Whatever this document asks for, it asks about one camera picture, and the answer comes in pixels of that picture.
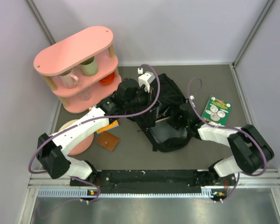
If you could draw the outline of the Treehouse storey paperback book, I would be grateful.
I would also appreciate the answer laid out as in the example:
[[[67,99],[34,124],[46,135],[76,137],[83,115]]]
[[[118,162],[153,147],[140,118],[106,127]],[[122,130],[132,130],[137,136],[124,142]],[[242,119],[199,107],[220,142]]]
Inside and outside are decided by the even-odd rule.
[[[171,116],[169,114],[158,114],[157,118],[156,118],[156,123],[157,122],[161,122],[163,120],[167,120],[169,119]]]

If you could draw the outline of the green puzzle book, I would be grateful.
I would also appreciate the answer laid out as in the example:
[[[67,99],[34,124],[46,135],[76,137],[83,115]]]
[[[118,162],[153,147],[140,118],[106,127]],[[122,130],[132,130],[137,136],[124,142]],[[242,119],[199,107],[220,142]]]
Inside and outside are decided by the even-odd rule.
[[[225,125],[231,109],[230,103],[211,95],[202,113],[202,118],[208,122]]]

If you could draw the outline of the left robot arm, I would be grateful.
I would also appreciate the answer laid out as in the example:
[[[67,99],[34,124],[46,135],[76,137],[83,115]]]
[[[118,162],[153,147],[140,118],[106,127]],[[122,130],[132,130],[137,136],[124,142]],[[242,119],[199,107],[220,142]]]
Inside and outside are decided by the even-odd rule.
[[[33,158],[41,163],[44,172],[52,179],[65,175],[92,185],[97,178],[94,167],[87,161],[69,157],[69,153],[80,142],[113,121],[149,112],[161,90],[159,79],[155,78],[154,81],[156,88],[150,82],[139,84],[134,79],[124,79],[112,95],[102,99],[74,124],[52,135],[44,133],[39,136]]]

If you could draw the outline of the black student backpack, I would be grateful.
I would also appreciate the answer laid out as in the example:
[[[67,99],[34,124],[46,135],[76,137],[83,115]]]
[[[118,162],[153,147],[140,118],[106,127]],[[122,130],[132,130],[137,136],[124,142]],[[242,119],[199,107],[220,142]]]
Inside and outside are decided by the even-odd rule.
[[[158,102],[151,112],[130,118],[137,123],[141,131],[152,144],[153,151],[168,153],[186,146],[192,138],[191,133],[179,133],[170,124],[169,119],[156,123],[158,114],[173,115],[179,105],[186,103],[182,91],[165,73],[159,75],[161,90]]]

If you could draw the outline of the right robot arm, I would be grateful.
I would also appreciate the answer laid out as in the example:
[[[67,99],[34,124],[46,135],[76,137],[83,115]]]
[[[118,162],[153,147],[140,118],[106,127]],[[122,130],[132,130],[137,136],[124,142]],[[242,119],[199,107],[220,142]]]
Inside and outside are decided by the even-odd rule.
[[[232,156],[218,160],[209,166],[208,178],[215,185],[220,184],[226,176],[243,172],[258,176],[258,169],[267,168],[267,163],[274,158],[274,152],[260,132],[253,125],[244,127],[226,127],[207,122],[200,116],[192,103],[183,103],[169,119],[176,129],[184,129],[190,137],[198,140],[212,141],[231,149]]]

